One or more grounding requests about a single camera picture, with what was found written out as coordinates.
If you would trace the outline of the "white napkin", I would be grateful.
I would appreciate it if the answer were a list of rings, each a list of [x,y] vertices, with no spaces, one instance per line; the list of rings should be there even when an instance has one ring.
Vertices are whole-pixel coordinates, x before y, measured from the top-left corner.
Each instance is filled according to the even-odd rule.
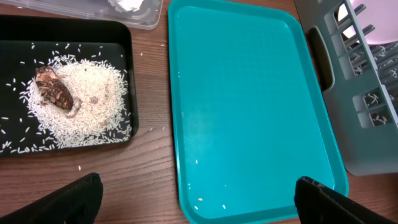
[[[108,0],[118,12],[136,12],[144,0]]]

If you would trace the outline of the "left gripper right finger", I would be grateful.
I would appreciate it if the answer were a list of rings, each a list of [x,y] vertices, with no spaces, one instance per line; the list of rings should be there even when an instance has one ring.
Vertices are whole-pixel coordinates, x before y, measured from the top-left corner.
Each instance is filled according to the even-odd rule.
[[[396,224],[307,176],[296,181],[294,204],[301,224]]]

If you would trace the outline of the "cooked rice pile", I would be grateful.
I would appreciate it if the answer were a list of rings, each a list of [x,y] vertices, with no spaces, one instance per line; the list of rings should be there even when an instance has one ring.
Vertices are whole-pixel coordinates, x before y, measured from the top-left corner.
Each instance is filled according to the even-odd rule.
[[[1,156],[122,143],[135,121],[127,54],[119,44],[1,42]],[[35,69],[51,67],[72,94],[63,110],[46,100]]]

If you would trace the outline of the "large white plate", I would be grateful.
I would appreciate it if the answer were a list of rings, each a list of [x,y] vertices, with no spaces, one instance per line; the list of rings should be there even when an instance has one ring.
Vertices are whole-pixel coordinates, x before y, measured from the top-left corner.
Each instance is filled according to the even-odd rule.
[[[364,4],[366,9],[357,15],[359,25],[375,29],[366,34],[369,45],[389,44],[397,41],[397,0],[350,0],[353,8]]]

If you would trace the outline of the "brown food scrap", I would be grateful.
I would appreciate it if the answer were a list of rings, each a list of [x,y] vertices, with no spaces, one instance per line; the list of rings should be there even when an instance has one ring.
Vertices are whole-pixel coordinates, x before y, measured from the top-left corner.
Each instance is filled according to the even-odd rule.
[[[40,94],[55,106],[66,111],[73,108],[72,94],[51,67],[36,68],[35,83]]]

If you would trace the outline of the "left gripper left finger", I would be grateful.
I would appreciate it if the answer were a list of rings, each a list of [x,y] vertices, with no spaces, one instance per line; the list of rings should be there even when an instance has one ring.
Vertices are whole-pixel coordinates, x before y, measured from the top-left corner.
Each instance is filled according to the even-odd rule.
[[[93,223],[102,198],[103,183],[93,172],[1,217],[1,223]]]

